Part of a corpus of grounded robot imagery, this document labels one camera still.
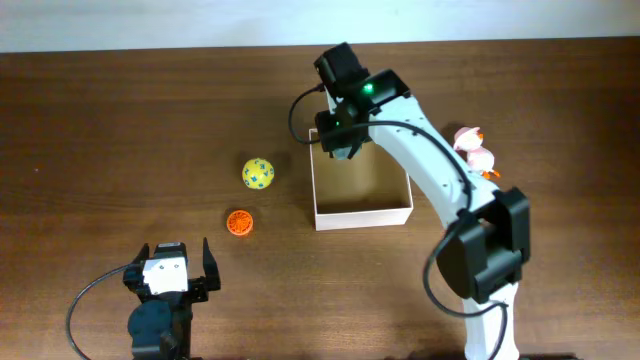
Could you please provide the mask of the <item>white duck toy pink hat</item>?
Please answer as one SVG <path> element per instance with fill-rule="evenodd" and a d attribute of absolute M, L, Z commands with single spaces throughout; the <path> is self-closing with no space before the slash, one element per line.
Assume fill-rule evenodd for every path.
<path fill-rule="evenodd" d="M 492 176 L 500 178 L 500 173 L 494 169 L 495 157 L 483 147 L 484 135 L 479 127 L 462 127 L 454 135 L 453 148 L 455 151 L 466 153 L 469 168 L 490 180 Z"/>

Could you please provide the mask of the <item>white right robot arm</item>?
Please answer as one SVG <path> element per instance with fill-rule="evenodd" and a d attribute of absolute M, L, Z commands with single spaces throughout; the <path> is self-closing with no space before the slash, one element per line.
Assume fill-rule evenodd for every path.
<path fill-rule="evenodd" d="M 465 321 L 468 359 L 517 359 L 513 308 L 531 256 L 530 205 L 517 188 L 501 190 L 472 169 L 427 120 L 409 87 L 392 70 L 372 75 L 347 43 L 320 55 L 314 67 L 329 108 L 316 116 L 318 144 L 352 159 L 367 142 L 385 150 L 418 185 L 445 233 L 426 260 L 463 301 L 455 311 L 423 285 L 442 312 Z"/>

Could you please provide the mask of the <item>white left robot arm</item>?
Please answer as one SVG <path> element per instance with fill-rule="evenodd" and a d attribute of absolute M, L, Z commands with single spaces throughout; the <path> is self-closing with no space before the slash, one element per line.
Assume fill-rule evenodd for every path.
<path fill-rule="evenodd" d="M 207 240 L 202 244 L 204 274 L 188 276 L 188 255 L 182 242 L 145 244 L 124 271 L 123 284 L 140 300 L 129 316 L 135 360 L 190 360 L 192 306 L 221 289 L 217 262 Z"/>

